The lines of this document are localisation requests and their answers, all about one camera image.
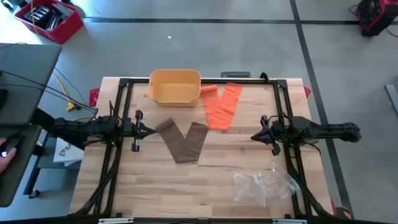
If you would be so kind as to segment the red and black equipment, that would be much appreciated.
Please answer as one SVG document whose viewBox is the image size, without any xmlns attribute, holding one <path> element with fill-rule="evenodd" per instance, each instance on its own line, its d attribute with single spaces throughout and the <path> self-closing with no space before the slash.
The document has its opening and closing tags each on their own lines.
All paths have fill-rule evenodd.
<svg viewBox="0 0 398 224">
<path fill-rule="evenodd" d="M 361 0 L 356 12 L 361 34 L 376 36 L 398 17 L 398 0 Z"/>
</svg>

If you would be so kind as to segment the person's hand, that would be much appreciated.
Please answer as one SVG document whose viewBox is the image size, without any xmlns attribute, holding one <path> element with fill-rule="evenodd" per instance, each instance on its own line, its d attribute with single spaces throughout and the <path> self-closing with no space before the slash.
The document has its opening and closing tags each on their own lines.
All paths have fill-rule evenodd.
<svg viewBox="0 0 398 224">
<path fill-rule="evenodd" d="M 12 148 L 6 157 L 1 157 L 0 156 L 0 174 L 2 174 L 7 167 L 9 166 L 10 162 L 12 161 L 12 159 L 14 158 L 14 156 L 16 155 L 16 148 Z"/>
</svg>

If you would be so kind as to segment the brown elastic bandage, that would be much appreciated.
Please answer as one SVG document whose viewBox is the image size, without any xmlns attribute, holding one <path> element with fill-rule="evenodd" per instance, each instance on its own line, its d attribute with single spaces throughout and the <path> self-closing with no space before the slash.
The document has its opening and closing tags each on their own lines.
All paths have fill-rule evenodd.
<svg viewBox="0 0 398 224">
<path fill-rule="evenodd" d="M 208 134 L 208 126 L 192 122 L 184 136 L 172 118 L 158 124 L 155 130 L 161 135 L 176 164 L 197 162 Z"/>
</svg>

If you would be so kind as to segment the orange elastic bandage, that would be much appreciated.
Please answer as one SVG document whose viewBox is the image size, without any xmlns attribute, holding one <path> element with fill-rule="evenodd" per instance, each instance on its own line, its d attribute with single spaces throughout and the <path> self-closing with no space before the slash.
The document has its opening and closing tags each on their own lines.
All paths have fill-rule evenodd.
<svg viewBox="0 0 398 224">
<path fill-rule="evenodd" d="M 221 131 L 229 129 L 242 90 L 243 86 L 240 84 L 227 83 L 222 96 L 219 96 L 217 85 L 201 88 L 200 96 L 209 129 Z"/>
</svg>

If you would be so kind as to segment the grey metal bar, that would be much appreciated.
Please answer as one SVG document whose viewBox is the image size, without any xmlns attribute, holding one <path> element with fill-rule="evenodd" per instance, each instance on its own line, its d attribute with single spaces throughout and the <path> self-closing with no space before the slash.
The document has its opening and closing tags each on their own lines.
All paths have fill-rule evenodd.
<svg viewBox="0 0 398 224">
<path fill-rule="evenodd" d="M 394 111 L 398 116 L 398 91 L 396 90 L 394 85 L 385 85 L 385 89 L 387 94 L 389 95 L 389 99 L 394 107 Z"/>
</svg>

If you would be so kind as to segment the black desk support beam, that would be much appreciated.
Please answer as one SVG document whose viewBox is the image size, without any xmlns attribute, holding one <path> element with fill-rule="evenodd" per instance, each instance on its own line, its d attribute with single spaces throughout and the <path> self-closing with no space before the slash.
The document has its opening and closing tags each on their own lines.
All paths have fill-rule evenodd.
<svg viewBox="0 0 398 224">
<path fill-rule="evenodd" d="M 69 121 L 64 118 L 53 118 L 45 111 L 37 108 L 30 120 L 31 124 L 39 125 L 45 129 L 52 137 L 60 138 L 85 150 L 84 142 L 88 138 L 88 132 L 78 121 Z"/>
</svg>

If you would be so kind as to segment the black computer mouse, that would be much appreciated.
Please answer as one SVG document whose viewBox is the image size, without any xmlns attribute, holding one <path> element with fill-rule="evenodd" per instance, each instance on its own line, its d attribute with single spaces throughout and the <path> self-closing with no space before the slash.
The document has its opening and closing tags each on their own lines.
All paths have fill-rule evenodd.
<svg viewBox="0 0 398 224">
<path fill-rule="evenodd" d="M 25 136 L 21 133 L 13 133 L 9 135 L 0 145 L 0 156 L 5 158 L 13 148 L 19 150 L 23 145 L 24 139 Z"/>
</svg>

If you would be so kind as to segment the black case with silver parts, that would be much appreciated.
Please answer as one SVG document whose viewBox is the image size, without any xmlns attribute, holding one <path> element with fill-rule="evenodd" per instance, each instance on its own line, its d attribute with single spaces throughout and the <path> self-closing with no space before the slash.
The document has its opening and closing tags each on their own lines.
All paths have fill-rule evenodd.
<svg viewBox="0 0 398 224">
<path fill-rule="evenodd" d="M 61 14 L 42 5 L 35 6 L 33 12 L 25 13 L 24 18 L 45 30 L 54 30 L 63 21 Z"/>
</svg>

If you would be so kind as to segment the dark desk top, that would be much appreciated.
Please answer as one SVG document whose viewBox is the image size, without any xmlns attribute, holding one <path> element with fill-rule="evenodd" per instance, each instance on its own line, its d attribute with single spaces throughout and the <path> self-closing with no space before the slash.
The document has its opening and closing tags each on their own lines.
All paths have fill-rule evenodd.
<svg viewBox="0 0 398 224">
<path fill-rule="evenodd" d="M 0 174 L 0 207 L 8 207 L 12 203 L 41 130 L 40 126 L 35 125 L 0 127 L 0 139 L 4 141 L 13 133 L 25 136 L 23 145 L 16 151 L 7 169 Z"/>
</svg>

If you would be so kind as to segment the red plastic crate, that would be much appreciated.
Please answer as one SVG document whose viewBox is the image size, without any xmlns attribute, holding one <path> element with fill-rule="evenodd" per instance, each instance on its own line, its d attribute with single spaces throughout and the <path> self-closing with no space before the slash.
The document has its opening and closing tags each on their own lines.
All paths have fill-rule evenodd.
<svg viewBox="0 0 398 224">
<path fill-rule="evenodd" d="M 24 18 L 25 13 L 29 11 L 33 12 L 33 8 L 39 5 L 53 9 L 62 15 L 63 21 L 54 30 L 45 30 Z M 61 0 L 31 0 L 30 3 L 27 3 L 15 14 L 15 18 L 21 21 L 33 33 L 56 44 L 64 44 L 83 27 L 83 21 L 76 7 Z"/>
</svg>

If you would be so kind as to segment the grey desk base with caster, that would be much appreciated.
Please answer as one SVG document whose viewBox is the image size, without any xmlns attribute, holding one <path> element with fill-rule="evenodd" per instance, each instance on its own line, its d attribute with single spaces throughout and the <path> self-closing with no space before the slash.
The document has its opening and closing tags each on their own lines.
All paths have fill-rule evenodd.
<svg viewBox="0 0 398 224">
<path fill-rule="evenodd" d="M 29 199 L 37 198 L 40 195 L 40 191 L 35 189 L 35 183 L 42 169 L 78 170 L 80 168 L 80 161 L 69 166 L 61 162 L 54 162 L 55 147 L 56 139 L 42 131 L 32 153 L 33 156 L 36 156 L 36 161 L 23 192 Z"/>
</svg>

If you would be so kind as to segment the clear plastic bag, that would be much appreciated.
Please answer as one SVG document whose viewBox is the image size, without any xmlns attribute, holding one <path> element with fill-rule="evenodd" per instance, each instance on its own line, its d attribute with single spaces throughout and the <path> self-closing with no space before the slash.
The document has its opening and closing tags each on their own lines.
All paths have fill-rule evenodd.
<svg viewBox="0 0 398 224">
<path fill-rule="evenodd" d="M 260 172 L 234 172 L 234 202 L 247 206 L 266 206 L 266 185 Z"/>
<path fill-rule="evenodd" d="M 300 191 L 296 180 L 276 163 L 272 163 L 264 185 L 266 197 L 271 200 L 282 200 Z"/>
</svg>

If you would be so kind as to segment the white printed box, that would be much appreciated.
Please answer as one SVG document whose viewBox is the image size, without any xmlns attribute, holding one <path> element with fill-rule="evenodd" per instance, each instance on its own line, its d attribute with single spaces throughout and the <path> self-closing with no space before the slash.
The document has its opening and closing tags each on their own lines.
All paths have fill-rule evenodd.
<svg viewBox="0 0 398 224">
<path fill-rule="evenodd" d="M 84 150 L 77 148 L 63 139 L 57 138 L 53 162 L 70 166 L 83 159 Z"/>
</svg>

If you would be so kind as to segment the yellow plastic bin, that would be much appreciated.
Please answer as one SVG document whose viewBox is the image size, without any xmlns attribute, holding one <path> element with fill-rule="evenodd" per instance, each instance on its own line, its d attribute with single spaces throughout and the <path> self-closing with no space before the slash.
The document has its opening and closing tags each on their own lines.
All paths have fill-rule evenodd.
<svg viewBox="0 0 398 224">
<path fill-rule="evenodd" d="M 149 78 L 148 94 L 159 105 L 193 107 L 201 92 L 201 75 L 193 69 L 154 70 Z"/>
</svg>

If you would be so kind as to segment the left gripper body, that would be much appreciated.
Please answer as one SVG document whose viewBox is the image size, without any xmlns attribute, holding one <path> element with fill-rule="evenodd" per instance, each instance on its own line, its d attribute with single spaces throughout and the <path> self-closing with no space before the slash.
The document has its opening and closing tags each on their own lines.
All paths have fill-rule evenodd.
<svg viewBox="0 0 398 224">
<path fill-rule="evenodd" d="M 140 136 L 140 122 L 143 117 L 143 112 L 141 110 L 136 110 L 135 112 L 135 119 L 136 122 L 132 123 L 130 121 L 126 121 L 124 123 L 124 137 L 133 138 L 131 151 L 132 152 L 139 152 L 139 136 Z"/>
</svg>

